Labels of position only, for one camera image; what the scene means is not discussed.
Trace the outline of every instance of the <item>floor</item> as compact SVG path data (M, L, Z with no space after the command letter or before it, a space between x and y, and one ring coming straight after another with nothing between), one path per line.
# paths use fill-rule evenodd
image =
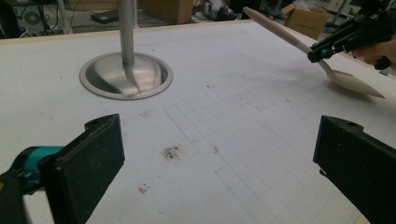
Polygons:
M328 3L322 2L319 0L309 0L304 1L308 7L312 8L325 8ZM48 15L48 25L51 27L50 35L62 35L62 20L60 19L60 15L57 14L57 6L56 3L44 5L44 14ZM109 30L118 30L119 23L117 21L101 24L97 21L91 20L91 14L104 12L103 10L93 10L93 11L73 11L73 10L66 10L67 19L71 21L73 33L89 33L89 32L100 32L100 31L109 31ZM334 15L329 13L330 18L329 21L333 20ZM283 24L285 17L283 19L275 18L275 21ZM345 21L344 18L339 17L335 23L339 24ZM192 15L190 23L200 23L200 22L213 22L207 19L202 13L196 13ZM150 17L145 13L144 10L138 9L137 10L137 24L138 27L135 28L147 28L147 27L154 27L154 26L168 26L172 25L166 21L161 21L156 18ZM321 35L321 38L326 36L329 33L329 30L325 30Z

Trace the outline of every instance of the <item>white table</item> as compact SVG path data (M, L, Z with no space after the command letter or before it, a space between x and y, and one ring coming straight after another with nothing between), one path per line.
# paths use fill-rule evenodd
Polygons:
M166 61L174 81L116 101L78 74L120 51L118 32L0 41L0 172L27 147L66 145L85 122L118 113L126 161L88 223L355 223L357 209L312 162L320 116L395 147L394 80L340 54L332 67L359 73L387 100L345 91L250 21L139 29L134 49ZM166 160L174 146L179 159ZM52 223L45 193L25 198L34 223Z

